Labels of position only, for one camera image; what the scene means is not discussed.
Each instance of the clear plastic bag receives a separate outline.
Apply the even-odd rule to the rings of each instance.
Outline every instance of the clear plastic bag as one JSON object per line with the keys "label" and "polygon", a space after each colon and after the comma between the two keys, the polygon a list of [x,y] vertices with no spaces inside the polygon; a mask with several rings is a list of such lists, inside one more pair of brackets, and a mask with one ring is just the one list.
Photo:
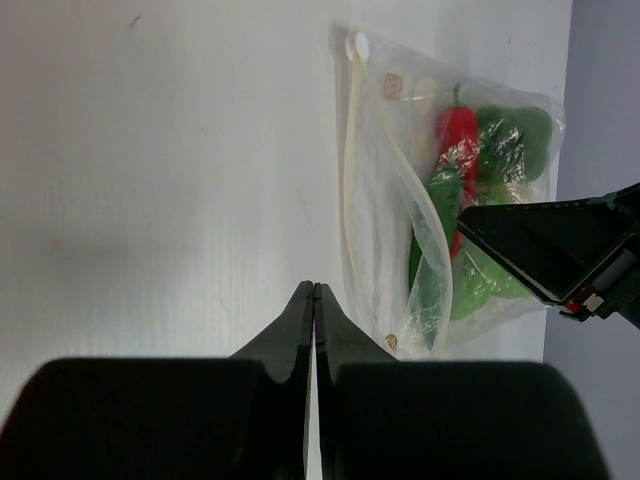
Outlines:
{"label": "clear plastic bag", "polygon": [[399,358],[438,358],[543,308],[462,237],[457,216],[549,200],[562,107],[377,35],[351,34],[346,47],[342,219],[356,323]]}

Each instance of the red chili pepper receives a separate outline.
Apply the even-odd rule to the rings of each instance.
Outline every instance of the red chili pepper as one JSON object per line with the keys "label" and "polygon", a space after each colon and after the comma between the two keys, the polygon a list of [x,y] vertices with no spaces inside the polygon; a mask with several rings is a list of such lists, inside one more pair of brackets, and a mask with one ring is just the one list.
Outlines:
{"label": "red chili pepper", "polygon": [[[453,90],[454,106],[438,116],[436,135],[440,140],[438,164],[455,162],[461,171],[464,193],[460,212],[475,204],[478,181],[478,122],[473,110],[460,104],[460,84]],[[451,245],[453,259],[462,248],[462,234],[456,230]]]}

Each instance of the white table surface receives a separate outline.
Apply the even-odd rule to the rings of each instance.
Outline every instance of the white table surface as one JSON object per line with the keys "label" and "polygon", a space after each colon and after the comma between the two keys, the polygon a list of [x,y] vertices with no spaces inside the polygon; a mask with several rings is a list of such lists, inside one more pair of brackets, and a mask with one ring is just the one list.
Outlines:
{"label": "white table surface", "polygon": [[[0,418],[51,358],[227,355],[303,279],[345,303],[333,25],[562,100],[570,18],[570,0],[4,0]],[[538,315],[467,353],[539,360],[543,341]]]}

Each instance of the bag label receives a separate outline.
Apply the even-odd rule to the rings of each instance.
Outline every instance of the bag label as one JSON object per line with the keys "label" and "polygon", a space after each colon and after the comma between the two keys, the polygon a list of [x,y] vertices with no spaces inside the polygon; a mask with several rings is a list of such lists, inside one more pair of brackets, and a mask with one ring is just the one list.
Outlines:
{"label": "bag label", "polygon": [[401,75],[387,73],[387,77],[384,79],[384,98],[392,102],[400,100],[402,82],[403,78]]}

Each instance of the toy vegetable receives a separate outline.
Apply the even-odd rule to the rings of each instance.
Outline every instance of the toy vegetable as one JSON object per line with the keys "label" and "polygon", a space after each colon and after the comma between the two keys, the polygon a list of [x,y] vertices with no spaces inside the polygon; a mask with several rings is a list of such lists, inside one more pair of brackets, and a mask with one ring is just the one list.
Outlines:
{"label": "toy vegetable", "polygon": [[454,260],[453,267],[458,281],[453,290],[451,320],[460,320],[487,304],[503,269],[487,255],[476,255],[475,250],[470,254],[466,249]]}
{"label": "toy vegetable", "polygon": [[[503,187],[494,187],[486,192],[478,194],[478,205],[505,205],[514,202],[510,192]],[[474,258],[482,258],[477,262],[486,283],[491,285],[491,294],[500,298],[528,297],[529,292],[513,278],[509,272],[500,267],[484,252],[477,250]]]}
{"label": "toy vegetable", "polygon": [[547,112],[538,107],[489,105],[478,109],[476,116],[480,183],[532,182],[542,175],[553,132]]}
{"label": "toy vegetable", "polygon": [[[438,212],[449,249],[451,249],[456,235],[458,212],[463,198],[464,183],[460,173],[460,169],[455,165],[438,165],[425,184],[429,197]],[[413,286],[421,259],[422,249],[415,236],[412,236],[409,253],[409,288]]]}

